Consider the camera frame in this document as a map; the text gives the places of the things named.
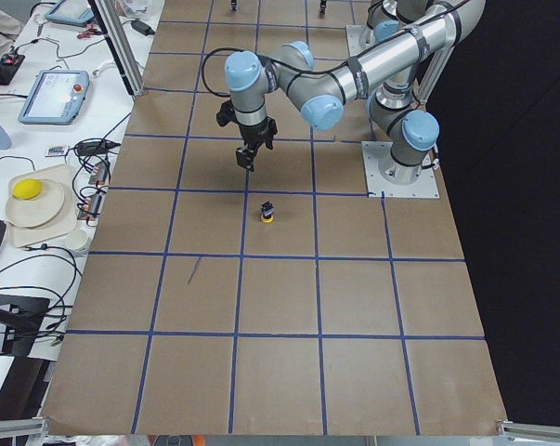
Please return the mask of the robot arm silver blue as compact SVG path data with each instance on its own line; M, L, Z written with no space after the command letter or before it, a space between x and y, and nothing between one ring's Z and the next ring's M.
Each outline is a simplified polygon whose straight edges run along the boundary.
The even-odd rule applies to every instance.
M430 86L440 75L452 49L480 21L483 1L396 1L387 18L382 2L368 11L375 42L340 65L314 71L308 45L294 41L268 55L236 51L224 65L229 99L216 115L219 125L236 124L243 143L236 150L239 166L253 171L261 146L273 147L277 133L268 116L266 96L278 89L308 125L329 130L343 117L345 105L355 99L367 103L367 113L390 137L389 152L380 156L378 169L392 184L415 182L424 158L436 144L439 124L429 112L412 107L412 87L420 64L431 64L423 81Z
M383 42L398 30L424 16L429 0L376 0L368 8L367 29L360 41L365 47Z

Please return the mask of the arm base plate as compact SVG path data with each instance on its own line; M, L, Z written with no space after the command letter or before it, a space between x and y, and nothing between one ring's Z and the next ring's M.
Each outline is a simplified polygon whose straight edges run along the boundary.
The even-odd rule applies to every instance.
M345 33L350 57L357 56L376 43L373 31L367 25L347 25Z
M368 195L372 198L438 199L439 193L433 168L420 169L409 185L397 185L381 172L379 163L390 154L391 142L363 141L362 158Z

